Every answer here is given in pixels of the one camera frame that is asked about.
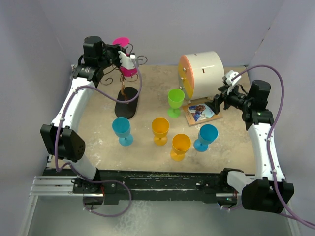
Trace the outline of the metal wine glass rack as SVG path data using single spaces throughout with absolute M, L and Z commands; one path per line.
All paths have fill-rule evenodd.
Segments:
M 128 44 L 125 48 L 126 52 L 128 54 L 134 54 L 132 51 L 133 51 L 133 45 L 132 44 Z M 143 61 L 145 59 L 145 62 L 143 62 L 142 64 L 140 65 L 144 65 L 147 63 L 148 59 L 146 56 L 144 55 L 140 55 L 140 61 Z M 128 100 L 131 100 L 133 97 L 136 96 L 136 94 L 138 93 L 138 90 L 134 87 L 126 87 L 125 86 L 125 82 L 129 82 L 129 83 L 132 83 L 132 82 L 136 82 L 139 78 L 138 76 L 138 73 L 132 77 L 125 77 L 121 70 L 120 70 L 120 67 L 116 67 L 116 66 L 113 66 L 113 69 L 110 70 L 109 72 L 105 73 L 104 75 L 108 75 L 110 74 L 111 72 L 117 70 L 119 71 L 121 74 L 120 74 L 120 82 L 121 82 L 121 89 L 120 91 L 118 92 L 118 97 L 117 97 L 117 100 L 119 101 L 128 101 Z M 113 78 L 112 77 L 108 77 L 106 78 L 106 80 L 104 82 L 100 82 L 103 86 L 108 86 L 110 84 L 113 83 Z M 138 98 L 136 98 L 135 100 L 133 100 L 132 102 L 129 102 L 129 103 L 119 103 L 119 102 L 116 102 L 116 105 L 115 105 L 115 108 L 114 108 L 114 112 L 115 112 L 115 115 L 116 117 L 125 117 L 127 119 L 130 119 L 132 118 L 135 113 L 136 113 L 136 109 L 137 109 L 137 104 L 138 104 Z

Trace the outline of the pink plastic wine glass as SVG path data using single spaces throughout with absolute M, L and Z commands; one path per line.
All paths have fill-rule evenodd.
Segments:
M 123 49 L 129 44 L 129 39 L 126 38 L 126 37 L 120 37 L 120 38 L 117 38 L 113 41 L 113 45 L 116 45 L 116 44 L 119 44 L 121 47 L 123 47 Z M 132 70 L 127 70 L 125 68 L 123 68 L 122 66 L 120 67 L 120 70 L 122 72 L 122 74 L 125 76 L 125 77 L 132 77 L 134 75 L 137 74 L 137 68 L 135 69 L 132 69 Z

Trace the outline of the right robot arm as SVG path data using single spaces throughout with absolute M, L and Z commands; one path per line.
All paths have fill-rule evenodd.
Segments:
M 274 143 L 272 127 L 273 114 L 266 106 L 271 86 L 268 82 L 255 80 L 247 94 L 240 93 L 237 85 L 225 81 L 218 89 L 220 94 L 208 105 L 215 114 L 234 107 L 241 110 L 242 119 L 249 133 L 254 150 L 256 171 L 250 179 L 238 169 L 224 168 L 221 172 L 219 187 L 223 192 L 235 189 L 241 195 L 245 209 L 280 214 L 283 203 L 288 203 L 294 193 L 294 186 L 286 182 L 280 168 Z

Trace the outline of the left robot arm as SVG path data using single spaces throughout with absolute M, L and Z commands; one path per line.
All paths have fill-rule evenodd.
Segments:
M 99 36 L 89 36 L 83 43 L 83 54 L 72 71 L 72 82 L 62 108 L 50 124 L 42 125 L 40 134 L 48 153 L 55 163 L 63 160 L 77 173 L 85 177 L 84 187 L 91 193 L 101 188 L 97 168 L 85 155 L 85 142 L 77 134 L 83 111 L 94 89 L 104 76 L 104 70 L 121 65 L 119 52 L 125 49 L 119 44 L 106 44 Z

